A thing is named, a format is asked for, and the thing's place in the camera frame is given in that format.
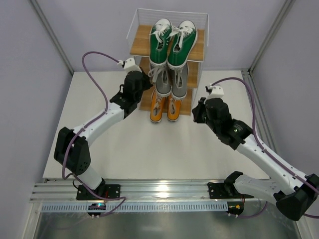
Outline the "orange sneaker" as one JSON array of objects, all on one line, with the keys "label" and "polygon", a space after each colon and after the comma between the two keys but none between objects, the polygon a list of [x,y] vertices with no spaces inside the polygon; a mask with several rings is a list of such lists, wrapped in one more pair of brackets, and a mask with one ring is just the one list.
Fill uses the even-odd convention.
[{"label": "orange sneaker", "polygon": [[177,100],[172,95],[168,97],[167,119],[169,121],[178,120],[181,104],[182,104],[182,100]]},{"label": "orange sneaker", "polygon": [[151,96],[151,109],[150,109],[150,120],[153,123],[158,123],[162,119],[164,110],[164,104],[166,97],[159,95],[156,90],[153,90]]}]

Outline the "grey sneaker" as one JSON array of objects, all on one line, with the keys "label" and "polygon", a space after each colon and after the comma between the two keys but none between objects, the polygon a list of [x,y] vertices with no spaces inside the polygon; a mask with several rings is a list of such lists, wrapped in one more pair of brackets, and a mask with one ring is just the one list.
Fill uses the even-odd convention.
[{"label": "grey sneaker", "polygon": [[171,76],[171,93],[176,100],[183,100],[187,94],[188,64],[182,68],[169,71]]},{"label": "grey sneaker", "polygon": [[156,93],[161,97],[167,97],[171,93],[171,83],[166,65],[153,66],[150,64],[148,76],[152,79]]}]

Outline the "green sneaker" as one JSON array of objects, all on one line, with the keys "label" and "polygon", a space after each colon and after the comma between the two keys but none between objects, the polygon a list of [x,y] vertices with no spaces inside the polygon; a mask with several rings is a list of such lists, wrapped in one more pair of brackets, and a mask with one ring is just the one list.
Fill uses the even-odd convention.
[{"label": "green sneaker", "polygon": [[170,34],[172,32],[171,21],[162,18],[158,20],[151,28],[149,34],[150,43],[150,63],[153,66],[162,66],[167,62],[168,45]]},{"label": "green sneaker", "polygon": [[172,45],[168,56],[168,67],[181,69],[187,63],[190,52],[197,42],[198,32],[193,21],[185,20],[179,26],[173,26],[169,38]]}]

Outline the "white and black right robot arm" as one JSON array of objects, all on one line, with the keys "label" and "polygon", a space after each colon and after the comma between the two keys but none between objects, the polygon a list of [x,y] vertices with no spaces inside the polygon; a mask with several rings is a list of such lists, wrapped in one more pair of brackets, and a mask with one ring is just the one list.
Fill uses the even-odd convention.
[{"label": "white and black right robot arm", "polygon": [[298,221],[319,195],[319,177],[306,175],[274,153],[243,121],[233,119],[221,98],[200,98],[192,110],[195,123],[206,124],[225,145],[260,167],[270,178],[259,180],[235,171],[224,181],[229,193],[253,196]]}]

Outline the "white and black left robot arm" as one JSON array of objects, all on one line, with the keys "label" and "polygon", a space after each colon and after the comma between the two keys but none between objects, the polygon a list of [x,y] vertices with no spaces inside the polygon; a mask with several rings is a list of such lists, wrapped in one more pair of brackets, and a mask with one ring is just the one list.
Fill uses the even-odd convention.
[{"label": "white and black left robot arm", "polygon": [[141,68],[131,70],[106,109],[74,129],[63,127],[59,131],[53,157],[63,170],[71,171],[93,199],[105,200],[108,187],[91,166],[90,146],[110,127],[127,118],[151,86],[149,76]]}]

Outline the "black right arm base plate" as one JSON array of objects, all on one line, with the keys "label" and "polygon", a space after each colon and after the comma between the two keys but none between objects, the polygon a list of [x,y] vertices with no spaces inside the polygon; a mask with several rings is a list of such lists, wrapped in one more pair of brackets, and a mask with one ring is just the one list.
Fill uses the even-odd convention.
[{"label": "black right arm base plate", "polygon": [[208,182],[207,187],[210,199],[254,198],[251,195],[239,193],[232,184]]}]

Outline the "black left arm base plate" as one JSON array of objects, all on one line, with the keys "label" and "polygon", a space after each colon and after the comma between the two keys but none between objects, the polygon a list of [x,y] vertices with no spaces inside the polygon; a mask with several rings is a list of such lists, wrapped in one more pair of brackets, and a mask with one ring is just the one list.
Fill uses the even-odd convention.
[{"label": "black left arm base plate", "polygon": [[[107,199],[118,199],[121,193],[120,184],[105,184],[99,186],[93,193],[99,197]],[[83,185],[79,185],[76,200],[78,201],[88,201],[88,200],[99,200],[96,196],[92,195]]]}]

